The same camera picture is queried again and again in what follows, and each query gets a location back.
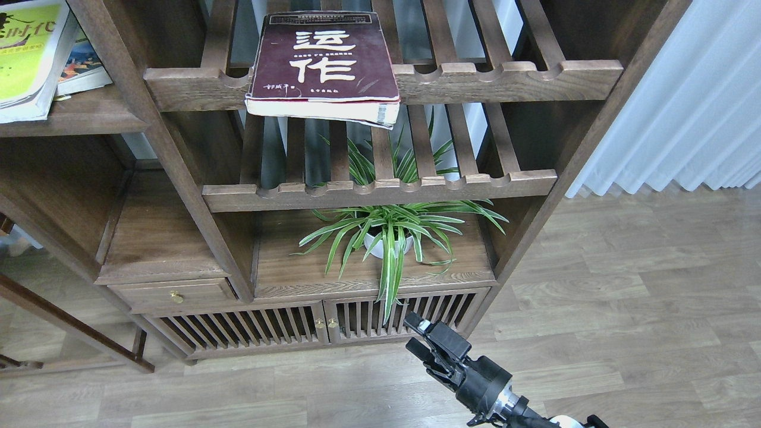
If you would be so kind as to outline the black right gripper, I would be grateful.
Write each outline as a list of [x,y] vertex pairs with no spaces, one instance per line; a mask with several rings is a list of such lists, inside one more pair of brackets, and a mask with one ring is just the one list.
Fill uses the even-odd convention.
[[484,355],[467,357],[470,343],[446,323],[431,323],[415,312],[405,315],[403,323],[429,344],[410,338],[405,348],[473,413],[470,423],[506,424],[511,416],[530,416],[528,399],[511,390],[511,373]]

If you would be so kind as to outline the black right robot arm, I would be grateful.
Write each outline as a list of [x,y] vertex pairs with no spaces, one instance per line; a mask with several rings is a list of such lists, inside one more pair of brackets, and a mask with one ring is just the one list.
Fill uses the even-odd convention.
[[435,323],[410,312],[404,319],[408,328],[426,340],[429,347],[411,338],[408,351],[422,361],[427,374],[445,385],[474,417],[468,426],[490,423],[497,427],[606,427],[592,414],[586,423],[565,415],[544,418],[528,406],[525,396],[512,391],[512,374],[485,355],[477,360],[467,356],[471,344],[438,320]]

